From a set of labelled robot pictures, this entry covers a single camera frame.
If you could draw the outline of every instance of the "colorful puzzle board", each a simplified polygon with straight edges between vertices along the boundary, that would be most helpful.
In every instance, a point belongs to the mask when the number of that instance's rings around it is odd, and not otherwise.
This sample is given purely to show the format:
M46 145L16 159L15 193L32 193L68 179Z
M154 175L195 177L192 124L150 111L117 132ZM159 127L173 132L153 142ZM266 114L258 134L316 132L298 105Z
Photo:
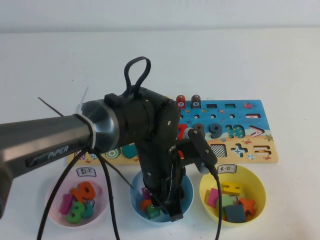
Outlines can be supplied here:
M191 101L186 101L185 109L181 109L179 124L186 124L188 128L202 124L205 139L216 154L219 164L278 162L276 146L260 100L203 100L201 108L191 108ZM211 138L211 124L221 125L220 137ZM134 155L133 149L133 145L124 148L130 151L130 155ZM68 163L75 154L68 157ZM103 157L115 165L139 164L137 155L131 158L125 155L121 147L103 154ZM99 164L97 156L87 153L76 165Z

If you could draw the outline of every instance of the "yellow bowl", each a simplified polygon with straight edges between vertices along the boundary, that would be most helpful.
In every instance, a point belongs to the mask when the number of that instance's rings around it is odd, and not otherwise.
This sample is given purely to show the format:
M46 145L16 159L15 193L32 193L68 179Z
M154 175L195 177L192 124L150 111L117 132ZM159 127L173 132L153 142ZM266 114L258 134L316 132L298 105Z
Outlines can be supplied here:
M267 197L266 191L260 179L250 170L243 166L234 164L222 164L217 167L221 189L223 190L224 182L232 182L240 184L241 194L238 198L246 198L247 200L255 200L255 214L248 215L246 222L233 223L222 220L222 225L226 227L238 227L256 219L264 210ZM207 214L214 221L218 222L218 209L207 205L211 188L217 189L215 178L211 174L204 175L200 182L199 192L202 204Z

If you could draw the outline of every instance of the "pink bowl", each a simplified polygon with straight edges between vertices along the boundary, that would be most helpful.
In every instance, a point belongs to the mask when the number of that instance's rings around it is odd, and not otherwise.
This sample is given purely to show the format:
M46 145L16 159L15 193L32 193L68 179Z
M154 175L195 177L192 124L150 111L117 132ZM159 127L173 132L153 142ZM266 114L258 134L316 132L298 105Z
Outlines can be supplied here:
M46 193L45 204L47 204L50 194L52 193L57 181L58 179L54 181L54 183ZM72 188L76 188L80 183L86 181L90 182L95 190L95 198L93 199L93 216L87 219L83 218L77 224L71 224L67 222L66 215L62 215L60 213L60 207L63 202L63 195L69 194ZM97 167L74 167L70 170L61 187L59 188L51 205L48 216L58 225L74 229L76 227L81 227L89 223L93 224L97 222L101 214L105 211L108 203L109 195L104 171Z

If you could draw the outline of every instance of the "arrow shape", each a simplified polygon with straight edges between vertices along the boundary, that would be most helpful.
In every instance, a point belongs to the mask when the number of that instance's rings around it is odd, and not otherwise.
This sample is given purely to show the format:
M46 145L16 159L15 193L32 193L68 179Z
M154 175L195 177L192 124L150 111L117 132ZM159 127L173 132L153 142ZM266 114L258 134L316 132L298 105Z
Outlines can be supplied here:
M249 128L250 129L253 129L255 132L254 133L252 133L251 134L251 136L253 137L253 138L255 138L255 137L257 137L257 136L259 136L259 135L261 135L261 134L263 134L264 132L265 132L265 130L263 130L263 129L261 129L261 128L258 128L258 127L256 127L256 126L249 126Z

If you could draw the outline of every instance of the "star shape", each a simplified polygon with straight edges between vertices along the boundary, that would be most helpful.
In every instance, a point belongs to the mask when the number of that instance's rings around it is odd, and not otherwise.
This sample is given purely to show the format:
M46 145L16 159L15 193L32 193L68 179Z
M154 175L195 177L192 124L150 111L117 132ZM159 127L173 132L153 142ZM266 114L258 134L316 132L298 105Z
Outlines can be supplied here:
M188 121L186 121L186 124L192 124L192 121L190 121L190 119L188 119Z
M274 140L274 137L270 134L270 135L265 135L266 139L268 139L268 142L270 142L271 140Z

